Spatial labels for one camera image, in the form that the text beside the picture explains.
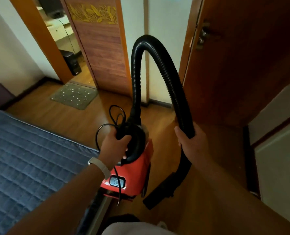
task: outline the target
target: vacuum hose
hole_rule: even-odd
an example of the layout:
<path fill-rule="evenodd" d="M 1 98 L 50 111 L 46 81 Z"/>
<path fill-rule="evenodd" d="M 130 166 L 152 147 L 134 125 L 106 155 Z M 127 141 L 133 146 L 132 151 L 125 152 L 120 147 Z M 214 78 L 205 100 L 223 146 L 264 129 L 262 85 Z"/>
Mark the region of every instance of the vacuum hose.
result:
<path fill-rule="evenodd" d="M 155 60 L 165 81 L 169 95 L 178 118 L 179 127 L 188 138 L 195 135 L 192 115 L 182 88 L 178 72 L 163 44 L 151 35 L 139 37 L 132 50 L 131 78 L 133 90 L 133 105 L 130 117 L 134 122 L 140 122 L 141 115 L 141 61 L 143 52 L 147 50 Z M 173 196 L 175 189 L 185 179 L 191 167 L 190 161 L 181 152 L 181 160 L 176 172 L 170 174 L 156 189 L 143 200 L 148 209 L 155 207 L 163 198 Z"/>

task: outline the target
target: blue quilted mattress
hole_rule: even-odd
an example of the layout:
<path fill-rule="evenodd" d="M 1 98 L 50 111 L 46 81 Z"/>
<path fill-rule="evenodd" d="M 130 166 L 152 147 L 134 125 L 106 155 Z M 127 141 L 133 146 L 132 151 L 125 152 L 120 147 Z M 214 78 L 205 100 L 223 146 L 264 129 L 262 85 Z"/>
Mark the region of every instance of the blue quilted mattress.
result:
<path fill-rule="evenodd" d="M 0 111 L 0 234 L 5 234 L 78 174 L 91 157 L 97 156 L 92 148 Z M 95 200 L 101 201 L 100 195 Z M 83 225 L 78 232 L 83 234 Z"/>

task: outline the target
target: person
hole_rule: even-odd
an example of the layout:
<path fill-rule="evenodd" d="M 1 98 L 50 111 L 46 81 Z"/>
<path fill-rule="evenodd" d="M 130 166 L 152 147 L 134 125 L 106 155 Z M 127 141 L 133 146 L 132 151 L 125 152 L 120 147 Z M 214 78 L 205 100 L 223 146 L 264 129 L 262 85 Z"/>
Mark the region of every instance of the person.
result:
<path fill-rule="evenodd" d="M 274 212 L 211 158 L 206 134 L 194 123 L 195 136 L 188 139 L 179 127 L 175 127 L 179 145 L 192 165 L 209 184 L 225 217 L 239 234 L 290 234 L 290 222 Z M 125 155 L 131 136 L 116 139 L 112 129 L 101 146 L 98 159 L 109 170 Z M 99 189 L 103 172 L 94 164 L 86 167 L 58 192 L 27 214 L 7 233 L 56 235 L 75 232 L 85 209 Z M 103 235 L 174 234 L 158 226 L 143 223 L 113 223 Z"/>

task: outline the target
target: white watch strap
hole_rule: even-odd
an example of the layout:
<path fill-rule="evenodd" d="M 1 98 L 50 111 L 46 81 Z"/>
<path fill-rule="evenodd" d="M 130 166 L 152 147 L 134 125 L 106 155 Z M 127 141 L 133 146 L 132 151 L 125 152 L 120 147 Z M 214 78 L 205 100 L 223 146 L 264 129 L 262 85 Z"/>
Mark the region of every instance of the white watch strap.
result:
<path fill-rule="evenodd" d="M 105 175 L 105 179 L 108 179 L 110 177 L 111 175 L 110 171 L 108 170 L 108 168 L 105 166 L 105 164 L 102 161 L 100 161 L 97 158 L 91 158 L 88 161 L 88 165 L 92 163 L 95 164 L 103 172 L 103 174 Z"/>

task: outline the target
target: gray doormat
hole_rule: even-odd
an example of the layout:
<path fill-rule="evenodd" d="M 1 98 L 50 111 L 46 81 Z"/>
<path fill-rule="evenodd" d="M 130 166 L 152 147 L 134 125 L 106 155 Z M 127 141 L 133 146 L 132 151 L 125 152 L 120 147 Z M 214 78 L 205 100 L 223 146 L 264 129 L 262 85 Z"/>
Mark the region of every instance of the gray doormat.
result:
<path fill-rule="evenodd" d="M 68 82 L 52 94 L 50 99 L 79 110 L 85 110 L 97 94 L 96 89 Z"/>

